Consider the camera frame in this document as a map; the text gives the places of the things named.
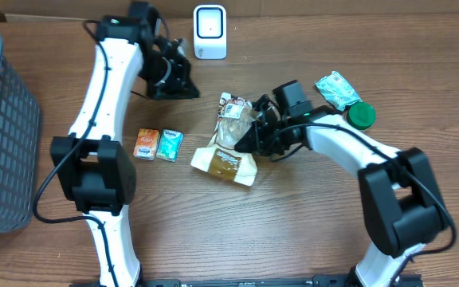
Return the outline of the teal wet wipes pack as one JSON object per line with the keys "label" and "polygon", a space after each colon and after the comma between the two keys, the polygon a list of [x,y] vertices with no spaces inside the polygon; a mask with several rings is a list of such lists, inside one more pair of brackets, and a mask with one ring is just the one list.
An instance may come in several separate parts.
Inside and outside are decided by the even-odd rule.
{"label": "teal wet wipes pack", "polygon": [[337,71],[332,71],[330,75],[322,77],[315,83],[315,86],[323,98],[340,112],[362,101],[351,84]]}

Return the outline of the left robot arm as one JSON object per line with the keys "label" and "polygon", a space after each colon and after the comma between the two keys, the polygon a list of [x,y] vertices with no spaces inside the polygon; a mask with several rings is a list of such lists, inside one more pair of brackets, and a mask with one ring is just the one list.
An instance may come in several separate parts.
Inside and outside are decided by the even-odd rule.
{"label": "left robot arm", "polygon": [[187,100],[200,92],[190,78],[183,39],[166,26],[149,2],[131,2],[127,15],[106,15],[89,29],[95,64],[84,103],[66,136],[55,136],[50,155],[65,197],[74,202],[73,221],[88,223],[100,263],[96,286],[141,286],[142,267],[132,245],[129,205],[136,170],[123,148],[128,101],[137,78],[151,100]]}

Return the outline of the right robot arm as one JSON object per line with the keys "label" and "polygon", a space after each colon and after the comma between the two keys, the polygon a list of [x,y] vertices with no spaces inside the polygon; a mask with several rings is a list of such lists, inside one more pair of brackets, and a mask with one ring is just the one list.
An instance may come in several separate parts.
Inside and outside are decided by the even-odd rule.
{"label": "right robot arm", "polygon": [[371,244],[348,275],[316,275],[315,286],[421,286],[418,275],[403,273],[428,250],[439,233],[455,223],[426,154],[401,151],[353,128],[328,106],[313,107],[298,81],[289,81],[253,102],[257,118],[235,143],[236,151],[286,159],[302,147],[325,155],[359,182],[364,225]]}

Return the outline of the teal Kleenex tissue pack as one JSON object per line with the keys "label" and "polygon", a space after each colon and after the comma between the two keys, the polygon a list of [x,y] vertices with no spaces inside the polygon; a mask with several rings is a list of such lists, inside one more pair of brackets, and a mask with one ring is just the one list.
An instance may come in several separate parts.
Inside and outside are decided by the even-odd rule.
{"label": "teal Kleenex tissue pack", "polygon": [[178,157],[182,141],[183,134],[181,132],[164,129],[160,137],[156,157],[170,162],[175,162]]}

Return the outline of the green lid jar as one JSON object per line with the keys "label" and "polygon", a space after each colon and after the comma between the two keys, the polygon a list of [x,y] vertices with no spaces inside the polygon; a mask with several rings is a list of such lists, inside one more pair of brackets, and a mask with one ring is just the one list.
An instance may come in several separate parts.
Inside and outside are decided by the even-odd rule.
{"label": "green lid jar", "polygon": [[356,129],[366,130],[376,121],[376,111],[367,102],[353,104],[347,111],[347,122]]}

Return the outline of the orange Kleenex tissue pack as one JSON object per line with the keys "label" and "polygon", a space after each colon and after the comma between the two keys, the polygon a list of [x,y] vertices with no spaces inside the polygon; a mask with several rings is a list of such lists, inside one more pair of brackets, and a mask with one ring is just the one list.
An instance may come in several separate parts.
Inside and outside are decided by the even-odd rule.
{"label": "orange Kleenex tissue pack", "polygon": [[137,135],[133,155],[136,158],[154,160],[159,144],[159,131],[141,128]]}

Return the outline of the beige plastic pouch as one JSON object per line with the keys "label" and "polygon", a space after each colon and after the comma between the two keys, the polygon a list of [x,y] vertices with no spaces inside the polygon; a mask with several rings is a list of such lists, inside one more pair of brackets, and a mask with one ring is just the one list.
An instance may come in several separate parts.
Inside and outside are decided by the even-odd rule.
{"label": "beige plastic pouch", "polygon": [[251,153],[238,152],[235,145],[257,118],[252,103],[223,92],[219,98],[214,134],[206,147],[197,148],[190,165],[220,179],[251,187],[257,165]]}

